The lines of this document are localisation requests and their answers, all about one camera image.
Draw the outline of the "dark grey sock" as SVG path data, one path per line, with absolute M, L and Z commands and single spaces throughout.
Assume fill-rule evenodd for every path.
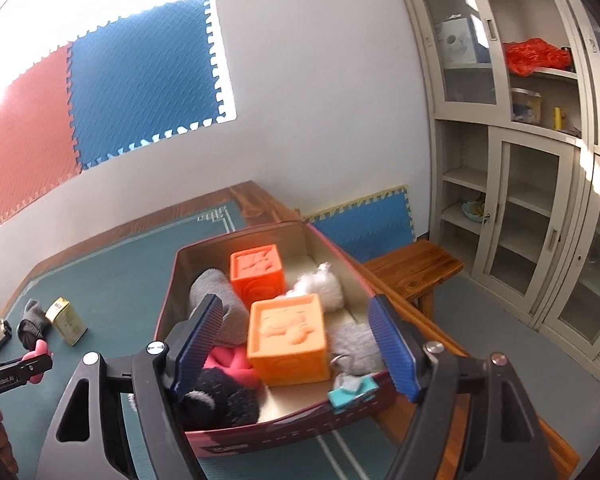
M 38 300 L 29 299 L 23 310 L 22 319 L 17 327 L 18 339 L 28 351 L 35 349 L 38 340 L 45 339 L 45 332 L 50 327 L 46 311 Z

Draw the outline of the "black knitted sock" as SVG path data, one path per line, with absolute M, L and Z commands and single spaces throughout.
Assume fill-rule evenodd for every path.
M 260 417 L 257 393 L 217 367 L 205 368 L 178 402 L 176 414 L 185 431 L 227 429 L 255 424 Z

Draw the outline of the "yellow medicine box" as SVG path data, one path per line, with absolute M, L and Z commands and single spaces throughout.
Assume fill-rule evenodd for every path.
M 45 317 L 66 344 L 73 347 L 87 332 L 87 326 L 64 297 L 57 298 L 46 310 Z

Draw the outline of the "pink foam knot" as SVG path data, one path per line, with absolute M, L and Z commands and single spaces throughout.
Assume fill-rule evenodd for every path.
M 248 389 L 260 387 L 260 377 L 247 359 L 247 347 L 213 347 L 204 362 L 204 368 L 218 368 L 239 385 Z

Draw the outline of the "light grey knit glove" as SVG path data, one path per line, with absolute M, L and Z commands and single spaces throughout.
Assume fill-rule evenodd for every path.
M 249 330 L 249 311 L 234 291 L 230 280 L 219 269 L 204 270 L 189 289 L 188 316 L 207 295 L 215 295 L 223 306 L 222 324 L 215 344 L 235 348 L 245 344 Z

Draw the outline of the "grey yellow sock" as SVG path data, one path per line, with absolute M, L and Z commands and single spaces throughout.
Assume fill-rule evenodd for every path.
M 370 326 L 365 323 L 349 323 L 327 330 L 332 366 L 340 372 L 363 376 L 385 369 L 378 344 Z

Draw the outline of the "yellow-orange toy cube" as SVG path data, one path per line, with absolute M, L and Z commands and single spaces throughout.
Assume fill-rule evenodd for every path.
M 254 302 L 247 359 L 269 387 L 326 382 L 332 373 L 320 298 L 311 294 Z

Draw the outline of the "red-orange number cube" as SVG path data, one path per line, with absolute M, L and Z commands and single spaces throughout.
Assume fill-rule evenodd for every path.
M 233 252 L 230 284 L 247 309 L 254 302 L 283 295 L 286 281 L 277 246 L 263 245 Z

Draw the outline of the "white fluffy ball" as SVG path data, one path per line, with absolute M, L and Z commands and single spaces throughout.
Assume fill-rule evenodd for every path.
M 311 294 L 320 298 L 324 312 L 334 312 L 344 307 L 344 295 L 340 281 L 332 273 L 328 262 L 319 264 L 317 269 L 311 273 L 301 274 L 285 296 L 300 297 Z

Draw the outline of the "green table mat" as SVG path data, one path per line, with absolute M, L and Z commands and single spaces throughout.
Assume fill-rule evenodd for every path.
M 96 351 L 109 359 L 139 352 L 186 317 L 189 289 L 199 274 L 226 270 L 233 252 L 268 244 L 278 248 L 288 283 L 329 264 L 346 304 L 326 316 L 328 326 L 366 321 L 372 291 L 338 248 L 300 222 L 250 228 L 234 204 L 131 237 L 27 286 L 10 322 L 19 322 L 31 299 L 48 307 L 65 298 L 87 330 L 73 345 L 49 332 L 53 368 L 40 384 L 0 396 L 20 477 L 35 477 L 47 428 L 84 354 Z M 396 448 L 375 414 L 392 405 L 396 393 L 387 374 L 376 380 L 378 391 L 370 400 L 341 413 L 328 402 L 329 382 L 262 388 L 260 420 L 242 428 L 236 443 L 193 436 L 204 473 L 211 479 L 384 478 Z

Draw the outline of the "teal binder clip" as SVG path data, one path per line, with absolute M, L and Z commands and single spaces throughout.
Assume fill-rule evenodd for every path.
M 340 414 L 360 403 L 373 400 L 377 390 L 378 385 L 372 375 L 340 374 L 327 397 L 334 413 Z

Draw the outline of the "wooden bench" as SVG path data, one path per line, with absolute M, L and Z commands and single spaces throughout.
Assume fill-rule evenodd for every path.
M 434 290 L 464 269 L 464 263 L 429 240 L 418 240 L 364 264 L 426 318 L 434 319 Z

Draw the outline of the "blue floor foam mat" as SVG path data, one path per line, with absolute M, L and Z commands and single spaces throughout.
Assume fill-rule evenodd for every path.
M 359 262 L 416 240 L 408 187 L 404 185 L 310 214 L 306 221 Z

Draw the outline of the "red cloth on shelf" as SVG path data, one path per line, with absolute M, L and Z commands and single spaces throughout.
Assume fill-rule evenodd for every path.
M 503 44 L 505 62 L 511 73 L 521 77 L 532 75 L 538 68 L 568 70 L 572 65 L 569 50 L 558 48 L 541 38 Z

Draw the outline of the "blue foam wall mat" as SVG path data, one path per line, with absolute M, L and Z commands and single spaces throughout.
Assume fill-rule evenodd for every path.
M 230 117 L 209 0 L 156 6 L 69 49 L 73 140 L 83 169 Z

